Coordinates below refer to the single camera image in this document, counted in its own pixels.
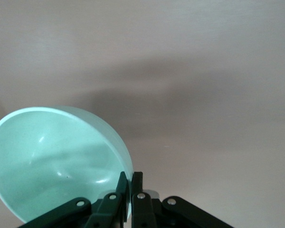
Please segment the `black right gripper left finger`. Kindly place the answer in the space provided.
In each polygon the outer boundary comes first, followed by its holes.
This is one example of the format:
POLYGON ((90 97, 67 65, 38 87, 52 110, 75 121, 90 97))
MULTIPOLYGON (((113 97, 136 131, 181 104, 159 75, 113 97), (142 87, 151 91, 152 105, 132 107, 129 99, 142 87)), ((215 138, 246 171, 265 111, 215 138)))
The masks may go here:
POLYGON ((27 222, 22 228, 122 228, 128 219, 130 184, 125 172, 114 192, 91 203, 79 197, 27 222))

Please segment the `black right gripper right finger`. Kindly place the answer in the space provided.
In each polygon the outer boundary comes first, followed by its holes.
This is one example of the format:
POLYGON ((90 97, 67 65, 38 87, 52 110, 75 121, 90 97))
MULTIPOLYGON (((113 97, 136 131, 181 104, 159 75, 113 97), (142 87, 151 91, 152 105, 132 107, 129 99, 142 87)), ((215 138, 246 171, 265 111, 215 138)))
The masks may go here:
POLYGON ((133 228, 230 228, 183 198, 152 198, 143 190, 143 173, 134 172, 131 189, 133 228))

